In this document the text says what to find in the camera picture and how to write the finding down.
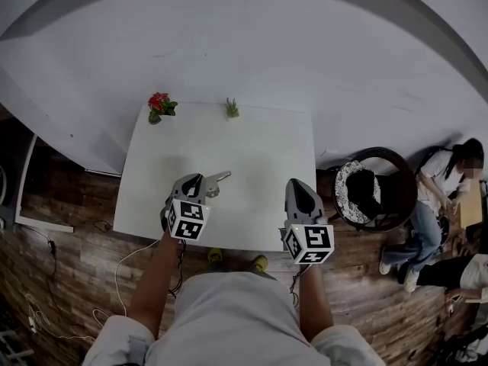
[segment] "woman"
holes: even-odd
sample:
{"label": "woman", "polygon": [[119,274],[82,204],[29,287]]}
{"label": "woman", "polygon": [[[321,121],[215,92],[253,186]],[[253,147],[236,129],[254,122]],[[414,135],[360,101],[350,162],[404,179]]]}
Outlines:
{"label": "woman", "polygon": [[[481,176],[483,162],[483,146],[472,138],[452,150],[438,151],[421,167],[417,177],[417,204],[410,218],[415,236],[405,244],[383,249],[381,274],[388,274],[391,265],[408,262],[403,286],[409,293],[415,290],[420,270],[441,244],[437,222],[440,209],[448,217],[456,214],[462,197],[469,192],[470,180]],[[451,201],[448,197],[455,191],[457,197]]]}
{"label": "woman", "polygon": [[[407,264],[398,273],[403,283]],[[421,271],[419,286],[440,286],[448,289],[448,300],[464,297],[471,302],[488,302],[488,255],[461,256],[426,265]]]}

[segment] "small succulent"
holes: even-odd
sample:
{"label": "small succulent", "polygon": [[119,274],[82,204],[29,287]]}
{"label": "small succulent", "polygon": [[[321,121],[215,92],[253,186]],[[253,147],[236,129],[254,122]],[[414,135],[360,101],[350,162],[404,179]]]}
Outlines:
{"label": "small succulent", "polygon": [[228,118],[236,118],[239,116],[239,109],[236,105],[235,98],[232,101],[230,101],[229,98],[227,98],[226,114]]}

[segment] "long black hair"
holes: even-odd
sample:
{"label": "long black hair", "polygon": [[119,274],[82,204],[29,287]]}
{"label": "long black hair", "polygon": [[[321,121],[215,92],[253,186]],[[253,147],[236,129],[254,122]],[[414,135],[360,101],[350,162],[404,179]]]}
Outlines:
{"label": "long black hair", "polygon": [[470,138],[462,145],[454,145],[451,159],[445,169],[445,178],[447,179],[449,177],[452,169],[458,162],[466,160],[470,168],[481,169],[484,164],[484,159],[483,145],[475,138]]}

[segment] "person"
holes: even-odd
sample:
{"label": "person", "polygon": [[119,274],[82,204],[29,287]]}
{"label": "person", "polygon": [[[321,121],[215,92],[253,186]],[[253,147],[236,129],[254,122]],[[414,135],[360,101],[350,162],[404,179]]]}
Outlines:
{"label": "person", "polygon": [[[449,217],[457,213],[459,203],[469,192],[470,180],[481,176],[483,162],[483,147],[472,138],[452,150],[436,152],[421,167],[417,177],[417,203],[410,218],[415,235],[402,245],[383,248],[381,274],[388,274],[391,265],[408,262],[403,286],[409,293],[416,289],[420,271],[441,244],[437,221],[440,209]],[[451,201],[448,197],[455,191],[457,197]]]}
{"label": "person", "polygon": [[[403,283],[405,263],[398,272],[398,281]],[[446,287],[446,298],[463,297],[471,302],[488,302],[488,255],[476,254],[441,260],[426,265],[420,271],[419,286]]]}
{"label": "person", "polygon": [[125,316],[112,316],[88,351],[84,366],[194,364],[384,366],[351,326],[334,326],[319,265],[300,276],[300,323],[288,289],[264,272],[228,272],[220,250],[211,271],[188,279],[175,301],[175,320],[160,339],[178,240],[166,231]]}

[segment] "electrical outlet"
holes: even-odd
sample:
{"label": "electrical outlet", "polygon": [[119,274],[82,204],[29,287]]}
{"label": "electrical outlet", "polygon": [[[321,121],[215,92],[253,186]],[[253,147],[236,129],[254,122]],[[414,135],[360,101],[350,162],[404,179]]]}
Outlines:
{"label": "electrical outlet", "polygon": [[36,322],[30,316],[29,316],[29,327],[30,327],[30,330],[32,331],[32,333],[37,333]]}

